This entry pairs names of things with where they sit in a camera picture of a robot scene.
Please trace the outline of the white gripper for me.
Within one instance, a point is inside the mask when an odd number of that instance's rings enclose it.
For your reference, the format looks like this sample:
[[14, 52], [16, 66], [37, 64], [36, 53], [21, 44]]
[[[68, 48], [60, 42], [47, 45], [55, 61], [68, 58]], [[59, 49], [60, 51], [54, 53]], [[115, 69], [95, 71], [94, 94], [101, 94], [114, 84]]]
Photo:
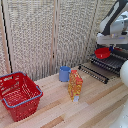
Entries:
[[[101, 33], [97, 34], [97, 43], [98, 44], [105, 44], [105, 45], [117, 45], [117, 44], [128, 44], [128, 35], [118, 35], [118, 34], [112, 34], [104, 36]], [[109, 47], [109, 51], [113, 51], [113, 49], [122, 51], [121, 48], [113, 46]]]

